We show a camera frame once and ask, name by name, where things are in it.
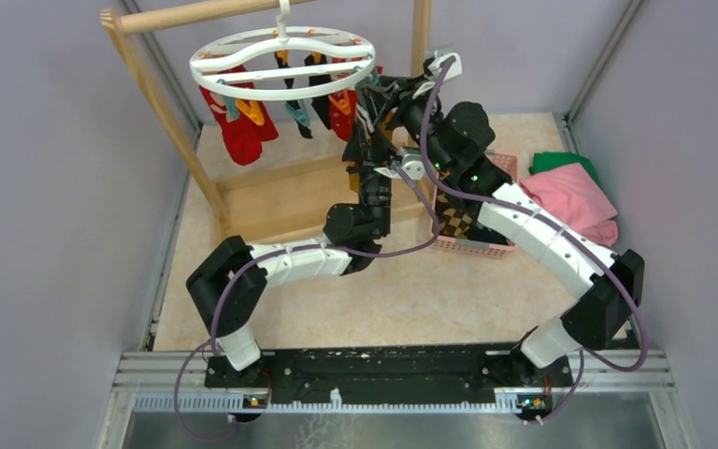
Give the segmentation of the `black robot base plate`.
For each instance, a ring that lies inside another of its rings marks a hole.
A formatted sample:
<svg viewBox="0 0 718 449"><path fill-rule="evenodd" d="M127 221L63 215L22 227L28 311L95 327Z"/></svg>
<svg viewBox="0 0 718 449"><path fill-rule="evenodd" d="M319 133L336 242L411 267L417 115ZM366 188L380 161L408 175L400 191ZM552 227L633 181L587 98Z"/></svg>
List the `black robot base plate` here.
<svg viewBox="0 0 718 449"><path fill-rule="evenodd" d="M491 404L505 387L572 383L567 357L538 369L510 343L265 350L243 370L213 356L205 377L207 388L268 392L274 405L325 403L333 390L347 405Z"/></svg>

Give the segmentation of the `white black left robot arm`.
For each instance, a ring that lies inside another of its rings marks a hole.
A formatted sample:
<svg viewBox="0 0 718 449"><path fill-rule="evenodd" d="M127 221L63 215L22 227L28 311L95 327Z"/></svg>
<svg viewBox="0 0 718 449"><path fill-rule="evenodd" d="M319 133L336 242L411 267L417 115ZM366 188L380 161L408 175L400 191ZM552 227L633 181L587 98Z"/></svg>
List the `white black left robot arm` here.
<svg viewBox="0 0 718 449"><path fill-rule="evenodd" d="M227 359L227 375L240 386L262 375L261 349L249 320L264 291L321 276L365 269L381 252L379 239L392 222L392 180L382 174L395 149L379 128L375 99L359 94L352 135L343 153L347 172L358 180L357 200L326 213L323 235L288 243L248 243L233 236L220 243L186 281L211 351Z"/></svg>

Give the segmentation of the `mustard sock striped cuff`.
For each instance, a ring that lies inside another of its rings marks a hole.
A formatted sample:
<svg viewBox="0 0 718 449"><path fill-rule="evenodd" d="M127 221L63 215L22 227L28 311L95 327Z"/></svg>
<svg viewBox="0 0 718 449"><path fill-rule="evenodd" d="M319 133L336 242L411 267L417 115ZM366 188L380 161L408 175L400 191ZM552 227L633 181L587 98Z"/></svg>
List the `mustard sock striped cuff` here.
<svg viewBox="0 0 718 449"><path fill-rule="evenodd" d="M374 147L392 152L395 145L392 133L386 129L387 116L391 111L389 95L379 86L356 88L356 121L358 141L361 147Z"/></svg>

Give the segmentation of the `mustard yellow sock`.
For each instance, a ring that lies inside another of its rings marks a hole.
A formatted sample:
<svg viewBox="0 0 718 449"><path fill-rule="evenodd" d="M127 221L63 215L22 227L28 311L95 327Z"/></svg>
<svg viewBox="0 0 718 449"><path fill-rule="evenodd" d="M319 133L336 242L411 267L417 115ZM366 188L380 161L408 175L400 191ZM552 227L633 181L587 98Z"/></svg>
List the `mustard yellow sock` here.
<svg viewBox="0 0 718 449"><path fill-rule="evenodd" d="M346 161L345 167L349 179L349 188L359 195L361 193L362 177L366 167L363 162L359 161Z"/></svg>

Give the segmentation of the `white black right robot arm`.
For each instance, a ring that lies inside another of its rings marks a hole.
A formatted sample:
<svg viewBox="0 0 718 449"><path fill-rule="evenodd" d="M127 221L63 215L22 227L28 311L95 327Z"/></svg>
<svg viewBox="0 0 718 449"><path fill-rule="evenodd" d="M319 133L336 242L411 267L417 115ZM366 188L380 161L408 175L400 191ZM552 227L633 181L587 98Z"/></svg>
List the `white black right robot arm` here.
<svg viewBox="0 0 718 449"><path fill-rule="evenodd" d="M576 303L529 331L512 350L513 378L535 385L557 358L579 350L598 355L628 320L640 337L639 369L650 336L639 308L644 261L628 250L617 254L591 242L542 208L485 152L495 139L482 106L437 107L440 80L385 77L357 89L357 118L372 138L381 129L404 128L418 142L424 172L437 188L457 199L481 225L525 250L576 298Z"/></svg>

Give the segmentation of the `white round clip hanger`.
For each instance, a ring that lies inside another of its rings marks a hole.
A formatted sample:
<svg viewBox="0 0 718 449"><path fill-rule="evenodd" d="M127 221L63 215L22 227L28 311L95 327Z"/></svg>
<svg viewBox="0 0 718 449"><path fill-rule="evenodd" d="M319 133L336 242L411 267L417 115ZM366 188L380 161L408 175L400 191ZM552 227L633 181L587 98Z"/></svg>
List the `white round clip hanger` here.
<svg viewBox="0 0 718 449"><path fill-rule="evenodd" d="M276 25L215 40L189 61L196 83L228 97L285 102L350 89L376 67L362 36L324 27L291 26L291 3L279 2Z"/></svg>

